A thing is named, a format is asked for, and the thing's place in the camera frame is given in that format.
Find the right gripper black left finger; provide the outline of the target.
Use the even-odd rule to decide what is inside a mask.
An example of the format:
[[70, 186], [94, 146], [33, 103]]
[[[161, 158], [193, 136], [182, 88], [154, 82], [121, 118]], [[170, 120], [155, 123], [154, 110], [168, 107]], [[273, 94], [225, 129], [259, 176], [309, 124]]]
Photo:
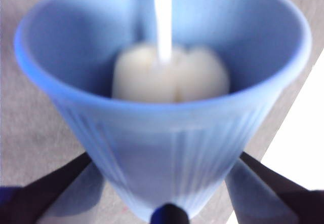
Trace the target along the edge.
[[104, 179], [87, 154], [26, 186], [1, 187], [1, 223], [94, 223]]

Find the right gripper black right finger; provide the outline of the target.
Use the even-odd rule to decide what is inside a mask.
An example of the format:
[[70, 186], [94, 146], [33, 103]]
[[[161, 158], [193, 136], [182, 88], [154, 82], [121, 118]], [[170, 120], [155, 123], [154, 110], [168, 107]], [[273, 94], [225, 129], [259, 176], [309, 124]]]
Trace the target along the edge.
[[238, 223], [323, 223], [322, 190], [308, 190], [245, 152], [225, 182]]

